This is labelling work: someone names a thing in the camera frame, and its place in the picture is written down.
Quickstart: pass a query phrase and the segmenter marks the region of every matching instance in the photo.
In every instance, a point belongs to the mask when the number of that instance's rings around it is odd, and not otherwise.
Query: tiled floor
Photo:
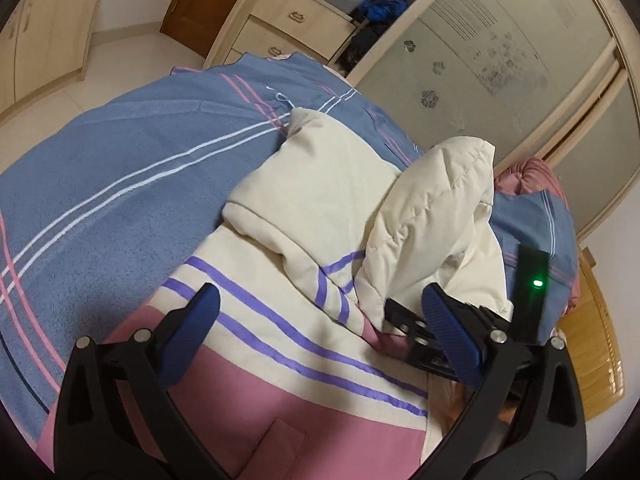
[[[164,34],[96,46],[84,81],[41,99],[0,127],[0,173],[82,112],[167,75],[174,66],[202,67],[204,59]]]

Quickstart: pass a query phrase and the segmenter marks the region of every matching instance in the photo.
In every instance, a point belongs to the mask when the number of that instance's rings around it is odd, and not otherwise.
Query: blue clamp pad
[[[185,311],[187,315],[162,346],[158,381],[165,387],[177,384],[191,365],[220,313],[220,292],[212,285],[203,287]]]
[[[422,291],[422,314],[460,382],[482,385],[482,352],[433,286]]]

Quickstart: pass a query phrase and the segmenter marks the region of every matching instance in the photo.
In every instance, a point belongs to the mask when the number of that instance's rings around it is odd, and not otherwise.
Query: screw
[[[564,350],[564,341],[559,337],[552,337],[551,346],[556,350]]]
[[[87,348],[90,343],[91,343],[91,338],[89,336],[83,335],[82,337],[78,338],[78,340],[76,341],[76,348],[79,348],[82,350],[84,348]]]
[[[133,335],[133,339],[136,343],[146,343],[151,339],[151,330],[148,328],[141,328]]]
[[[507,335],[502,330],[493,330],[489,336],[491,341],[502,344],[507,341]]]

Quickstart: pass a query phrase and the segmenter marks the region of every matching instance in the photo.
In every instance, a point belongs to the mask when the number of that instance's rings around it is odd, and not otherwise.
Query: cabinet handle
[[[29,28],[29,22],[31,21],[31,7],[32,6],[33,6],[33,4],[27,5],[27,17],[24,20],[24,27],[22,28],[23,32],[26,32],[27,29]]]
[[[294,21],[294,22],[298,22],[298,23],[302,23],[305,21],[305,15],[304,14],[300,14],[299,12],[292,12],[289,17]]]

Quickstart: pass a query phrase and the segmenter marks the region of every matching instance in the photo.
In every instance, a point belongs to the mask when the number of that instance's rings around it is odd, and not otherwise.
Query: white stripe
[[[336,104],[340,103],[342,99],[338,99],[338,101],[333,105],[335,106]],[[282,119],[284,117],[287,117],[288,115],[290,115],[289,113],[287,114],[283,114],[280,117],[278,117],[279,119]],[[244,133],[248,130],[251,130],[253,128],[255,128],[256,126],[263,126],[265,124],[270,124],[271,121],[265,121],[262,123],[257,123],[254,124],[253,126],[248,126],[246,128],[243,128],[242,130],[238,130],[235,133],[232,134],[228,134],[226,136],[223,137],[219,137],[217,139],[213,139],[210,140],[208,142],[204,142],[203,144],[200,144],[198,146],[195,146],[194,148],[191,148],[188,152],[184,152],[184,153],[180,153],[178,155],[173,155],[169,158],[166,158],[165,160],[161,160],[159,162],[155,162],[154,164],[152,164],[151,166],[147,166],[146,168],[143,168],[142,170],[138,170],[134,173],[131,173],[130,175],[124,176],[123,178],[121,178],[120,180],[114,182],[113,184],[111,184],[110,186],[104,188],[103,190],[101,190],[100,192],[98,192],[97,194],[95,194],[94,196],[92,196],[91,198],[88,198],[87,200],[85,200],[84,202],[80,203],[79,205],[75,206],[74,208],[70,209],[69,211],[67,211],[66,213],[64,213],[62,216],[60,216],[59,218],[57,218],[54,222],[52,222],[49,226],[47,226],[44,230],[42,230],[41,232],[39,232],[36,237],[31,240],[31,242],[28,243],[28,245],[20,251],[20,253],[15,257],[14,259],[14,264],[16,264],[18,262],[18,260],[20,260],[20,258],[22,256],[24,256],[24,253],[26,251],[29,250],[29,248],[36,243],[37,240],[39,240],[39,238],[41,238],[44,234],[46,234],[52,227],[54,227],[56,224],[58,224],[61,220],[63,220],[64,218],[66,218],[66,216],[70,215],[71,213],[73,213],[74,211],[78,210],[79,208],[81,208],[83,205],[86,205],[87,203],[91,202],[92,200],[94,200],[95,198],[97,198],[98,196],[104,194],[105,192],[107,192],[108,190],[110,190],[111,188],[113,188],[114,186],[116,186],[117,184],[120,184],[121,182],[123,182],[124,180],[127,180],[133,176],[137,176],[140,173],[144,173],[147,170],[150,170],[151,168],[154,168],[156,166],[159,166],[160,164],[164,163],[164,162],[168,162],[170,160],[175,160],[176,158],[180,158],[181,156],[184,155],[188,155],[191,154],[193,152],[196,152],[197,150],[199,150],[200,148],[203,148],[205,146],[209,146],[211,144],[214,144],[216,142],[220,142],[220,140],[224,140],[224,139],[228,139],[230,137],[234,137],[239,135],[240,133]],[[96,207],[94,207],[93,209],[89,210],[87,213],[84,213],[83,215],[79,216],[76,220],[74,220],[73,222],[71,222],[71,224],[67,225],[62,231],[60,231],[56,236],[54,236],[49,242],[47,242],[44,246],[42,246],[32,257],[31,259],[25,264],[25,266],[20,270],[20,272],[18,272],[18,278],[21,278],[24,276],[24,273],[35,263],[35,261],[42,256],[42,254],[47,251],[47,249],[49,249],[55,242],[57,242],[58,240],[60,240],[60,238],[62,238],[70,229],[72,229],[73,227],[75,227],[76,225],[78,225],[82,220],[84,220],[85,218],[91,216],[93,213],[99,211],[100,209],[102,209],[104,206],[106,206],[107,204],[111,203],[113,200],[119,198],[120,196],[122,196],[123,194],[125,194],[126,192],[129,192],[131,190],[137,189],[139,187],[145,186],[146,184],[149,184],[151,182],[154,182],[156,180],[159,180],[160,178],[164,178],[165,176],[169,176],[175,173],[178,173],[179,171],[182,171],[185,168],[188,168],[190,166],[193,166],[194,164],[197,164],[203,160],[206,160],[207,158],[209,158],[210,156],[213,155],[217,155],[218,153],[223,153],[223,152],[227,152],[228,150],[232,150],[233,148],[236,148],[237,146],[240,146],[246,142],[248,142],[249,140],[253,140],[256,139],[257,137],[260,137],[264,134],[267,134],[269,132],[272,132],[274,130],[277,130],[277,128],[270,128],[268,130],[264,130],[258,134],[254,134],[250,137],[247,137],[246,139],[240,140],[239,142],[236,142],[235,144],[232,144],[230,146],[227,146],[226,148],[222,148],[220,150],[217,150],[216,152],[211,152],[208,153],[207,155],[194,160],[193,162],[189,162],[187,164],[183,164],[182,166],[179,166],[178,168],[175,168],[173,170],[169,170],[169,171],[165,171],[163,173],[158,173],[153,177],[150,177],[138,184],[134,184],[133,186],[129,186],[126,187],[125,189],[120,190],[119,192],[117,192],[115,195],[109,197],[107,200],[105,200],[104,202],[102,202],[100,205],[97,205]],[[6,275],[8,272],[9,268],[7,267],[3,272],[2,272],[2,276]],[[11,282],[9,283],[8,287],[7,287],[7,293],[11,293],[12,290],[14,290],[15,287],[15,283]],[[2,305],[2,303],[4,302],[4,298],[0,298],[0,305]]]
[[[551,196],[549,195],[549,190],[546,190],[546,204],[549,206],[549,214],[551,215],[551,224],[554,228],[554,243],[552,246],[551,257],[556,255],[556,219],[554,218],[553,208],[551,207]]]
[[[553,215],[551,213],[551,208],[546,196],[546,190],[542,192],[542,202],[545,205],[546,217],[549,220],[549,231],[551,234],[551,254],[549,259],[551,259],[556,253],[556,223],[554,222]]]
[[[281,115],[279,117],[279,119],[283,119],[284,117],[287,117],[288,115],[289,115],[289,113]],[[121,179],[117,180],[116,182],[114,182],[110,186],[105,187],[103,190],[100,190],[98,193],[96,193],[93,196],[89,197],[88,199],[84,200],[84,202],[81,202],[78,205],[76,205],[75,207],[69,209],[67,212],[65,212],[64,214],[60,215],[52,223],[50,223],[48,226],[46,226],[42,231],[40,231],[37,235],[35,235],[35,237],[32,238],[31,241],[18,254],[16,254],[16,256],[14,258],[14,264],[16,264],[16,263],[18,263],[20,261],[20,259],[24,256],[24,253],[26,253],[29,249],[31,249],[31,247],[34,245],[34,243],[36,243],[38,240],[40,240],[40,238],[42,238],[46,233],[48,233],[57,224],[62,222],[71,213],[73,213],[73,212],[77,211],[78,209],[80,209],[81,207],[87,205],[89,202],[92,202],[93,200],[95,200],[99,196],[104,195],[108,190],[112,189],[114,186],[117,186],[118,184],[121,184],[125,180],[129,180],[130,178],[132,178],[134,176],[138,176],[141,173],[145,173],[145,171],[152,170],[153,168],[156,168],[156,167],[160,166],[161,164],[164,164],[166,162],[171,162],[172,160],[175,160],[176,158],[180,158],[182,156],[191,155],[191,153],[197,152],[198,150],[200,150],[202,148],[206,148],[207,146],[210,146],[210,145],[215,144],[217,142],[220,142],[222,140],[227,140],[227,139],[230,139],[232,137],[238,136],[240,134],[244,134],[245,132],[247,132],[249,130],[253,130],[254,128],[257,128],[258,126],[264,126],[265,124],[271,124],[271,121],[264,121],[262,123],[252,124],[251,126],[247,126],[245,128],[242,128],[241,130],[233,132],[232,134],[227,134],[225,136],[218,137],[217,139],[213,139],[213,140],[209,140],[207,142],[203,142],[202,144],[199,144],[199,145],[195,146],[194,148],[191,148],[190,150],[188,150],[186,152],[178,153],[177,155],[172,155],[169,158],[165,158],[163,160],[159,160],[158,162],[155,162],[155,163],[151,164],[150,166],[147,166],[146,168],[143,168],[142,170],[138,170],[138,171],[135,171],[133,173],[129,173],[126,176],[123,176]],[[5,267],[4,270],[2,271],[2,276],[5,277],[7,272],[9,272],[9,267],[8,266]]]
[[[325,102],[321,107],[318,108],[318,111],[321,112],[322,109],[327,106],[331,101],[333,101],[335,99],[335,97],[332,97],[331,99],[329,99],[327,102]]]
[[[328,115],[328,114],[329,114],[329,112],[330,112],[331,110],[333,110],[333,109],[334,109],[334,106],[339,105],[339,104],[342,102],[342,98],[343,98],[345,95],[347,95],[347,94],[351,94],[351,92],[353,92],[353,94],[351,95],[351,97],[353,97],[353,96],[356,94],[357,90],[356,90],[355,88],[352,88],[352,89],[351,89],[351,90],[349,90],[346,94],[342,94],[342,95],[340,96],[340,98],[339,98],[339,99],[338,99],[334,104],[332,104],[331,106],[329,106],[329,108],[327,109],[327,111],[325,112],[325,114],[327,114],[327,115]]]
[[[351,99],[354,95],[359,94],[360,92],[358,92],[355,88],[354,88],[355,92],[353,94],[351,94],[349,97],[347,97],[345,99],[345,101],[348,101],[349,99]]]
[[[111,202],[113,202],[114,200],[116,200],[117,198],[121,197],[122,195],[124,195],[125,193],[128,193],[129,191],[133,191],[134,189],[137,189],[139,187],[142,186],[146,186],[146,184],[151,184],[153,182],[155,182],[156,180],[160,180],[161,178],[164,178],[166,176],[170,176],[172,174],[178,173],[179,171],[182,171],[190,166],[193,166],[194,164],[198,164],[200,162],[202,162],[203,160],[206,160],[207,158],[209,158],[210,156],[213,155],[217,155],[219,153],[223,153],[223,152],[228,152],[228,150],[232,150],[234,148],[236,148],[237,146],[240,146],[241,144],[244,144],[246,142],[249,142],[250,140],[254,140],[257,137],[261,137],[264,134],[268,134],[269,132],[272,132],[274,130],[277,130],[277,128],[269,128],[268,130],[263,130],[257,134],[253,134],[250,137],[247,137],[246,139],[243,140],[239,140],[238,142],[236,142],[235,144],[232,144],[230,146],[226,146],[225,148],[221,148],[215,152],[211,152],[211,153],[207,153],[207,155],[201,156],[200,158],[192,161],[192,162],[188,162],[187,164],[183,164],[181,166],[179,166],[178,168],[173,168],[172,170],[168,170],[168,171],[163,171],[162,173],[158,173],[155,174],[152,177],[149,177],[146,180],[143,180],[142,182],[139,182],[137,184],[134,184],[133,186],[129,186],[126,187],[124,189],[121,189],[119,192],[117,192],[115,195],[110,196],[107,200],[105,200],[104,202],[102,202],[101,204],[98,204],[96,207],[94,207],[93,209],[87,211],[86,213],[84,213],[83,215],[80,215],[78,218],[76,218],[73,222],[71,222],[71,224],[69,224],[68,226],[66,226],[64,229],[62,229],[62,231],[60,231],[57,235],[55,235],[51,240],[49,240],[46,244],[44,244],[32,257],[31,259],[25,264],[25,266],[20,270],[20,272],[18,272],[18,278],[21,278],[24,273],[34,264],[34,262],[40,257],[42,256],[42,254],[49,249],[54,243],[56,243],[58,240],[60,240],[60,238],[62,238],[67,232],[69,232],[72,228],[74,228],[76,225],[78,225],[82,220],[85,220],[86,218],[88,218],[89,216],[91,216],[92,214],[94,214],[95,212],[100,211],[100,209],[102,209],[103,207],[105,207],[106,205],[110,204]],[[10,285],[7,287],[7,293],[9,293],[11,290],[13,290],[14,288],[14,283],[11,282]]]
[[[549,202],[548,191],[544,190],[543,197],[545,198],[546,209],[549,211],[549,219],[551,220],[551,256],[552,258],[556,254],[556,221],[554,220],[554,214],[551,211],[551,204]]]

